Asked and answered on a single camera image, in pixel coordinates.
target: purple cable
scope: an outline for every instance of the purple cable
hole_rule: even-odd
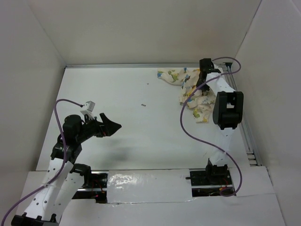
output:
[[[243,182],[243,175],[242,175],[242,173],[241,173],[241,170],[240,170],[238,164],[237,164],[236,161],[233,159],[233,157],[232,157],[229,153],[227,153],[225,150],[223,150],[223,149],[220,148],[219,146],[217,146],[217,145],[215,145],[215,144],[212,144],[212,143],[210,143],[210,142],[208,142],[208,141],[201,140],[201,139],[199,139],[199,138],[196,138],[196,137],[192,136],[190,133],[187,132],[187,130],[186,130],[186,129],[184,128],[184,126],[183,126],[183,112],[184,112],[185,106],[187,105],[189,99],[196,93],[196,91],[198,91],[200,88],[202,88],[202,87],[203,87],[204,85],[206,85],[208,82],[211,82],[211,81],[213,81],[213,80],[215,80],[215,79],[220,78],[222,75],[226,75],[226,74],[235,74],[235,73],[237,73],[237,72],[240,71],[240,69],[241,69],[241,64],[240,64],[240,62],[239,62],[237,59],[234,59],[234,58],[232,58],[232,57],[227,57],[227,56],[225,56],[225,57],[219,57],[219,58],[216,58],[216,59],[214,59],[214,60],[225,59],[225,58],[227,58],[227,59],[232,59],[232,60],[236,61],[236,62],[238,63],[238,65],[239,65],[239,69],[238,69],[237,71],[234,71],[234,72],[222,73],[222,74],[220,74],[220,76],[217,76],[217,77],[215,77],[215,78],[209,79],[208,81],[206,81],[206,82],[204,82],[203,84],[199,85],[199,86],[198,86],[198,87],[190,94],[190,96],[186,99],[186,101],[185,101],[184,104],[183,104],[183,107],[182,107],[182,110],[181,110],[181,114],[180,114],[180,124],[181,124],[181,128],[183,129],[183,131],[184,131],[189,137],[191,137],[191,138],[194,139],[194,140],[197,140],[197,141],[199,141],[199,142],[205,143],[205,144],[207,144],[207,145],[210,145],[210,146],[213,146],[213,147],[219,149],[221,152],[225,153],[225,154],[233,161],[233,163],[235,164],[235,166],[237,167],[238,172],[239,172],[239,177],[240,177],[239,185],[238,185],[236,191],[235,191],[234,193],[232,193],[232,194],[229,194],[229,195],[222,194],[222,192],[223,192],[225,189],[223,189],[223,190],[220,191],[220,195],[221,195],[221,196],[224,196],[224,197],[230,197],[230,196],[236,195],[236,193],[240,190],[241,184],[242,184],[242,182]]]
[[[63,141],[63,151],[64,151],[64,157],[63,157],[63,163],[62,163],[62,166],[60,168],[60,170],[57,172],[57,174],[47,182],[47,184],[51,184],[52,182],[54,182],[58,176],[61,174],[62,170],[64,169],[64,166],[65,166],[65,162],[67,160],[67,145],[66,145],[66,140],[65,140],[65,136],[64,136],[64,133],[63,133],[63,129],[62,129],[62,126],[61,126],[61,123],[60,123],[60,120],[58,118],[58,114],[57,114],[57,110],[56,110],[56,105],[57,103],[61,102],[61,101],[66,101],[66,102],[69,102],[69,103],[72,103],[72,104],[75,104],[77,106],[80,106],[82,107],[83,105],[80,105],[74,101],[71,101],[71,100],[68,100],[68,99],[59,99],[55,102],[55,106],[54,106],[54,112],[55,112],[55,119],[56,119],[56,122],[57,122],[57,125],[58,125],[58,128],[60,130],[60,133],[61,133],[61,136],[62,136],[62,141]],[[8,217],[8,215],[11,213],[11,211],[17,207],[21,202],[23,202],[25,199],[27,199],[28,197],[32,196],[33,194],[39,192],[40,190],[42,190],[44,188],[44,186],[41,186],[39,187],[38,189],[34,190],[33,192],[29,193],[28,195],[26,195],[25,197],[23,197],[22,199],[20,199],[19,201],[17,201],[8,211],[7,213],[4,215],[2,221],[1,221],[1,226],[4,226],[4,222],[6,220],[6,218]]]

